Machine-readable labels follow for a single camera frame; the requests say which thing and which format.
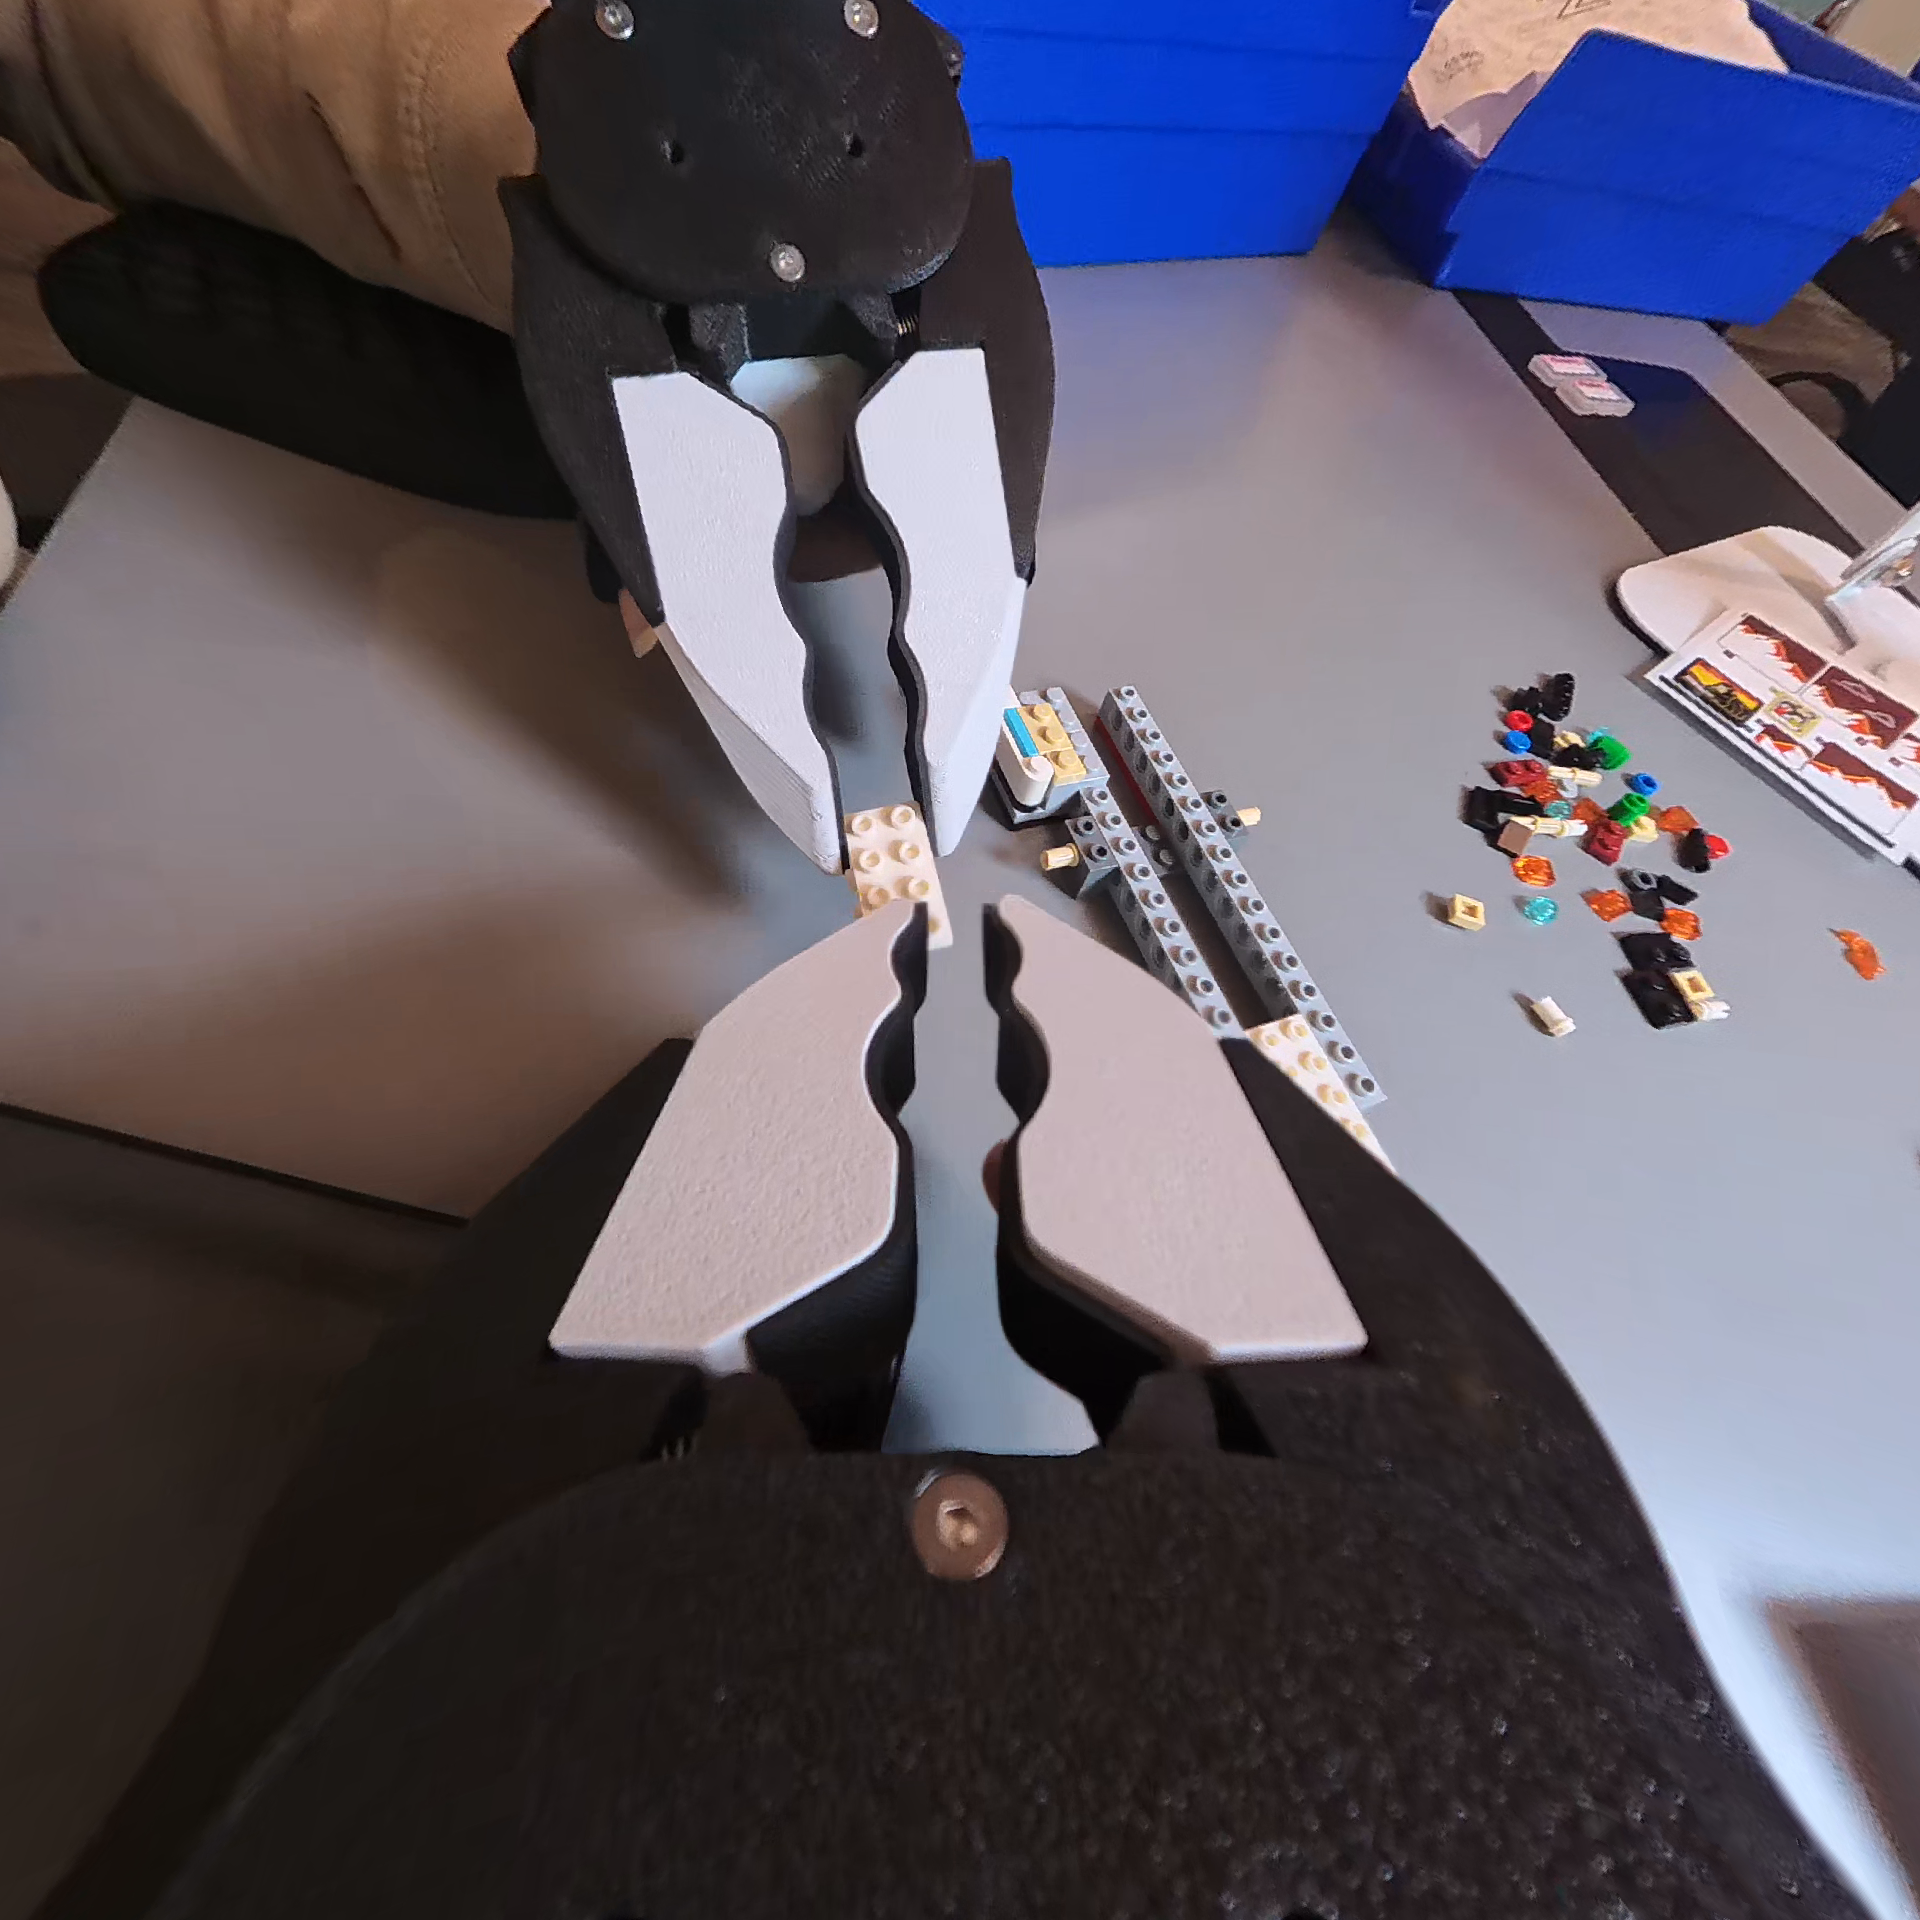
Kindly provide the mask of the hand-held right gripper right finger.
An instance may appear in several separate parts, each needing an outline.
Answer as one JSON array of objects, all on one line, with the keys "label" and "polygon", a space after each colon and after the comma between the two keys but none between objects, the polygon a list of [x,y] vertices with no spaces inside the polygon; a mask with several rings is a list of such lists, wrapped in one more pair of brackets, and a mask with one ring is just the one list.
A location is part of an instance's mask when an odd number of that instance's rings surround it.
[{"label": "hand-held right gripper right finger", "polygon": [[987,914],[1003,1222],[1044,1278],[1181,1361],[1364,1348],[1228,1048],[1136,965],[1010,894]]}]

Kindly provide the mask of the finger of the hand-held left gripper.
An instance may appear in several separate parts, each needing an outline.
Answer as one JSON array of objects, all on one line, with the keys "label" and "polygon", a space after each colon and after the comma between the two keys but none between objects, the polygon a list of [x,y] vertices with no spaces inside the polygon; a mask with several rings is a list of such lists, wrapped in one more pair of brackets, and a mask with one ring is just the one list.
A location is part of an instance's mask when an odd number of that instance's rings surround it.
[{"label": "finger of the hand-held left gripper", "polygon": [[619,375],[611,407],[662,598],[658,636],[750,798],[839,875],[837,777],[783,601],[796,512],[782,433],[696,373]]},{"label": "finger of the hand-held left gripper", "polygon": [[912,694],[912,772],[933,850],[974,821],[1019,640],[1018,570],[982,348],[926,348],[862,400],[855,486],[901,572],[894,650]]}]

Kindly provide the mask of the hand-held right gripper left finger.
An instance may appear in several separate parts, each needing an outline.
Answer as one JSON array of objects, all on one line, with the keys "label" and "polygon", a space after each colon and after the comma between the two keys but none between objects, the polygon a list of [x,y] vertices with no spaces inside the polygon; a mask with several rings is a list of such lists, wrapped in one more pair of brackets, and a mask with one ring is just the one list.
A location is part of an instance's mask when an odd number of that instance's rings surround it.
[{"label": "hand-held right gripper left finger", "polygon": [[750,1339],[915,1222],[928,907],[897,900],[766,972],[698,1033],[551,1350],[750,1367]]}]

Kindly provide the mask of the grey lego beam frame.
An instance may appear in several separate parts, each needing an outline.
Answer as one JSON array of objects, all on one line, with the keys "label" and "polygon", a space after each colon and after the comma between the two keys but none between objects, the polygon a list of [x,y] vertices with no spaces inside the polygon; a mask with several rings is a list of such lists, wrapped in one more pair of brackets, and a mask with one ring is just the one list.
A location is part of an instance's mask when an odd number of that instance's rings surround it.
[{"label": "grey lego beam frame", "polygon": [[1139,961],[1218,1040],[1246,1040],[1342,1133],[1378,1162],[1367,1112],[1382,1086],[1299,944],[1249,873],[1240,843],[1258,823],[1189,777],[1133,687],[1103,694],[1097,730],[1108,783],[1055,821],[1043,869],[1118,911]]}]

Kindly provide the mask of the white book stand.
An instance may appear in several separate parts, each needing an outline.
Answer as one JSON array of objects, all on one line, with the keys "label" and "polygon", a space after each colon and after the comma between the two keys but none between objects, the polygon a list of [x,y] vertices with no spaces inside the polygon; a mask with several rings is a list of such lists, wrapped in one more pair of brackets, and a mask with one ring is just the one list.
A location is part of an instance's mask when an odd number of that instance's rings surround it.
[{"label": "white book stand", "polygon": [[1732,614],[1756,614],[1852,669],[1918,659],[1918,512],[1847,559],[1827,539],[1764,526],[1649,565],[1614,583],[1622,616],[1679,650]]}]

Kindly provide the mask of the person's left forearm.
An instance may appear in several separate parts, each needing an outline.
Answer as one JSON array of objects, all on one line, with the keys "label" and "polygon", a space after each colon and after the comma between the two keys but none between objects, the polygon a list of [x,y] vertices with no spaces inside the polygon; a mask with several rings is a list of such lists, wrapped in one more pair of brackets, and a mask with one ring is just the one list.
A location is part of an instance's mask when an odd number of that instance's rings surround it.
[{"label": "person's left forearm", "polygon": [[511,327],[509,51],[541,2],[5,2],[4,140],[58,191],[279,232]]}]

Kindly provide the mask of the pile of small lego pieces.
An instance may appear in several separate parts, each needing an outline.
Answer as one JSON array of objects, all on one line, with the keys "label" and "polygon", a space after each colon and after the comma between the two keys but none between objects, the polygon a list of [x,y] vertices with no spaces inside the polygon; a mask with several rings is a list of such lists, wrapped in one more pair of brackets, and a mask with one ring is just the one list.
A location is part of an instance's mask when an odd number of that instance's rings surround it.
[{"label": "pile of small lego pieces", "polygon": [[1696,959],[1701,878],[1732,853],[1613,726],[1574,721],[1574,672],[1504,690],[1496,755],[1463,791],[1463,823],[1501,853],[1532,925],[1568,900],[1614,941],[1614,975],[1656,1032],[1732,1018]]}]

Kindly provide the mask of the white printed paper bag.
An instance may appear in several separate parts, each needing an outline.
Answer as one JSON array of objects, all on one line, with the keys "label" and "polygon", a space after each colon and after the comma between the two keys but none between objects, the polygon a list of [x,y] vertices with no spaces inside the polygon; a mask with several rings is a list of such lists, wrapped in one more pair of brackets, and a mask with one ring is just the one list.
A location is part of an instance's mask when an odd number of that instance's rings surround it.
[{"label": "white printed paper bag", "polygon": [[1450,2],[1406,86],[1428,127],[1450,131],[1483,159],[1596,31],[1763,72],[1786,70],[1746,2]]}]

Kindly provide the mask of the sticker sheet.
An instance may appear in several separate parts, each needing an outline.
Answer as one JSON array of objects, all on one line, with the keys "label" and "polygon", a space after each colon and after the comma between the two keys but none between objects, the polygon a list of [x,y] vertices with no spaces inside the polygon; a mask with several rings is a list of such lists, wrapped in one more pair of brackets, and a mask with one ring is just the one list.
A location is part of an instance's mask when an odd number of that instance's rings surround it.
[{"label": "sticker sheet", "polygon": [[1722,611],[1645,672],[1738,755],[1897,865],[1918,865],[1918,636]]}]

